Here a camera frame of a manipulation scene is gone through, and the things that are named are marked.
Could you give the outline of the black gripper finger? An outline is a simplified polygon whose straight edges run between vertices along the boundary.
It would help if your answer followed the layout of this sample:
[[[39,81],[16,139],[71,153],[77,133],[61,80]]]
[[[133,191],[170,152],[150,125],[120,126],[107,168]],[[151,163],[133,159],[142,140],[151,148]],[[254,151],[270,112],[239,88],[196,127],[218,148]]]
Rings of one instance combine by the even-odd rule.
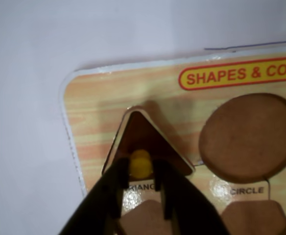
[[[218,211],[206,196],[165,160],[153,161],[155,190],[174,235],[228,235]]]
[[[129,160],[117,160],[100,177],[61,230],[61,235],[113,235],[129,187]]]

